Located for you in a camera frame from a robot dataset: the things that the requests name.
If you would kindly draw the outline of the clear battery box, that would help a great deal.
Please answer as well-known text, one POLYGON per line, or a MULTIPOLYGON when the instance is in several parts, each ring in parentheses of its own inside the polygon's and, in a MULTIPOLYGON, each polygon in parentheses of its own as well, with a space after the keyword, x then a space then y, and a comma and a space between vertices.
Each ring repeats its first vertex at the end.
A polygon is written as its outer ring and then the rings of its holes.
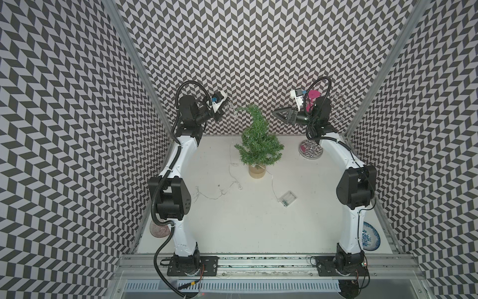
POLYGON ((295 193, 293 193, 292 191, 287 191, 278 199, 278 202, 281 203, 285 208, 287 208, 292 203, 294 203, 297 198, 298 197, 295 193))

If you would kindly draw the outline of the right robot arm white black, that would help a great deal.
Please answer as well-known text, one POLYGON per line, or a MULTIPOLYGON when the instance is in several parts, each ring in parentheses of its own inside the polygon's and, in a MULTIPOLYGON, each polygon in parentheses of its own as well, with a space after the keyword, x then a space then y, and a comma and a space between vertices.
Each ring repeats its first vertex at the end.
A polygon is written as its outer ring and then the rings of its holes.
POLYGON ((372 199, 377 170, 361 161, 331 124, 331 89, 331 78, 321 76, 307 90, 292 91, 293 98, 302 100, 300 105, 277 108, 272 114, 283 123, 304 126, 307 140, 320 146, 343 170, 336 188, 336 198, 343 211, 336 254, 316 257, 316 267, 320 276, 358 278, 368 274, 362 232, 366 212, 375 207, 372 199))

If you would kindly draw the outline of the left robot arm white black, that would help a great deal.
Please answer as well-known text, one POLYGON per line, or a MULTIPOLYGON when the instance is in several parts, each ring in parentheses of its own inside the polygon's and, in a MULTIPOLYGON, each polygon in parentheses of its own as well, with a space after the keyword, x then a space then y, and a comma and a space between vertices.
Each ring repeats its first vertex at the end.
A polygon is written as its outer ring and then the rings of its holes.
POLYGON ((162 273, 159 254, 170 242, 174 243, 169 266, 178 269, 181 276, 206 273, 206 264, 201 260, 199 245, 185 225, 185 216, 192 206, 192 197, 183 178, 195 151, 198 149, 207 122, 219 121, 229 102, 227 93, 217 91, 210 95, 205 87, 194 80, 182 83, 176 92, 174 104, 177 109, 171 134, 176 149, 169 154, 166 166, 159 176, 148 182, 151 197, 150 215, 152 223, 167 227, 169 234, 153 256, 153 266, 163 283, 182 299, 194 299, 198 294, 184 293, 162 273))

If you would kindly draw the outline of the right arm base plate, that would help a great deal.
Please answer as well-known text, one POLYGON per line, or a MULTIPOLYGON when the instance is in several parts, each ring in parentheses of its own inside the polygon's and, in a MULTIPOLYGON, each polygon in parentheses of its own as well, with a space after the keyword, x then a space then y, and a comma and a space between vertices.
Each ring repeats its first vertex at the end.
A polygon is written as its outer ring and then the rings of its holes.
POLYGON ((336 256, 314 256, 315 267, 320 277, 366 277, 368 270, 364 266, 364 260, 361 258, 352 258, 352 260, 336 260, 336 256))

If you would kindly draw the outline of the small green christmas tree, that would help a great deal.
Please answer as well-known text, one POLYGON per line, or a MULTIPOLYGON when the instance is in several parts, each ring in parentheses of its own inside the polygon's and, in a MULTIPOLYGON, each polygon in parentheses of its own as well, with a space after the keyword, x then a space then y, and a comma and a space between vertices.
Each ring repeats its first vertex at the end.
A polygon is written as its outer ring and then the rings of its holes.
POLYGON ((241 143, 235 148, 239 151, 240 161, 247 165, 249 175, 254 179, 265 176, 266 167, 274 165, 282 158, 284 145, 278 137, 269 132, 270 124, 262 110, 255 104, 237 108, 251 117, 251 125, 241 135, 241 143))

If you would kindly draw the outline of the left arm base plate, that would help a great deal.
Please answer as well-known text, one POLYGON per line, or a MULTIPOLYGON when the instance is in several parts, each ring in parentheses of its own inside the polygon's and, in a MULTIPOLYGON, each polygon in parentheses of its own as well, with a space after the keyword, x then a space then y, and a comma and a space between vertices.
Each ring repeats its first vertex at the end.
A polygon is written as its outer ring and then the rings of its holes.
POLYGON ((217 275, 219 257, 201 255, 199 257, 179 257, 174 255, 168 267, 170 277, 215 277, 217 275))

